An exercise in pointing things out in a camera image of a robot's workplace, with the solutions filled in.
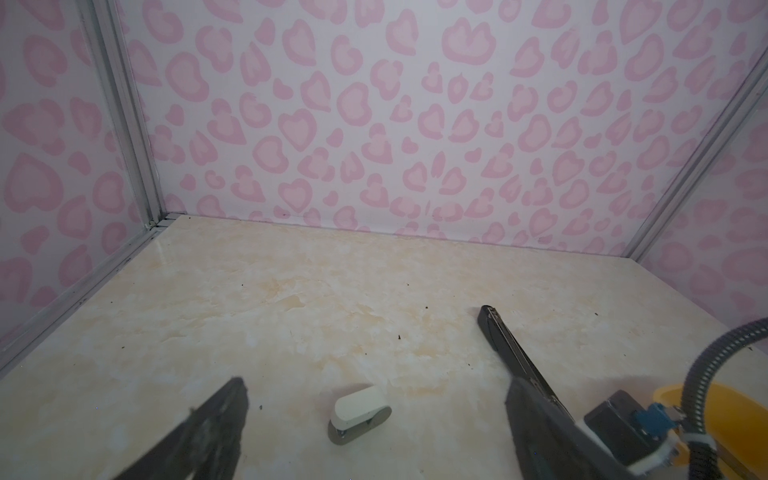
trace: orange container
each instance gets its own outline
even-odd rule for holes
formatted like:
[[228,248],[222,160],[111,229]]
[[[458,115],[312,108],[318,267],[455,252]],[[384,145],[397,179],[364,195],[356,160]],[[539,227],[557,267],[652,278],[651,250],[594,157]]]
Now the orange container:
[[[662,387],[654,392],[654,401],[664,406],[680,406],[683,385]],[[707,433],[720,443],[750,473],[768,480],[768,409],[729,386],[713,383],[704,407]],[[675,465],[688,463],[688,447],[679,444]],[[720,470],[729,480],[741,480],[722,458]]]

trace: patterned wall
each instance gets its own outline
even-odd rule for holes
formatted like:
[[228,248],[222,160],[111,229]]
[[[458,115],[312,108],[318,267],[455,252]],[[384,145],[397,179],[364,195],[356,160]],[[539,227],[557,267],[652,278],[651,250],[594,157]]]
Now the patterned wall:
[[764,0],[143,0],[170,210],[621,253],[768,42]]
[[142,228],[79,26],[0,0],[0,347]]
[[768,98],[643,266],[729,326],[768,316]]

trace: small white object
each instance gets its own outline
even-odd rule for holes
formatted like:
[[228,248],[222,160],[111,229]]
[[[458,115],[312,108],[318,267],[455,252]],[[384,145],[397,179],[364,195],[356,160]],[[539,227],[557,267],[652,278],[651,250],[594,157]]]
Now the small white object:
[[389,405],[379,387],[370,386],[336,400],[331,423],[336,429],[344,431],[372,419],[387,407]]

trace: marble pattern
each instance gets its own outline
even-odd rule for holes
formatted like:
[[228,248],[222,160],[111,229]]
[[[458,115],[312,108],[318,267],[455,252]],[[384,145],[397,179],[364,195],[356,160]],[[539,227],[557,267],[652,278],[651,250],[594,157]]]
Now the marble pattern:
[[[520,478],[484,303],[574,416],[649,402],[724,331],[627,259],[185,216],[0,381],[0,477],[111,478],[242,376],[236,478]],[[718,379],[766,403],[766,365]],[[364,383],[393,414],[333,445]]]

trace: metal corner post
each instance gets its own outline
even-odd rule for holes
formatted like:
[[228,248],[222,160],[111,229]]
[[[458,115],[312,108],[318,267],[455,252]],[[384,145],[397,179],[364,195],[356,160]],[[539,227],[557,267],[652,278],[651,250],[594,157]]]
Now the metal corner post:
[[712,128],[704,135],[694,154],[661,196],[621,256],[638,263],[645,258],[675,214],[707,177],[723,149],[739,133],[767,89],[768,50],[763,53]]
[[117,6],[114,0],[77,0],[77,3],[141,219],[151,228],[163,220],[166,210],[138,91],[131,77]]

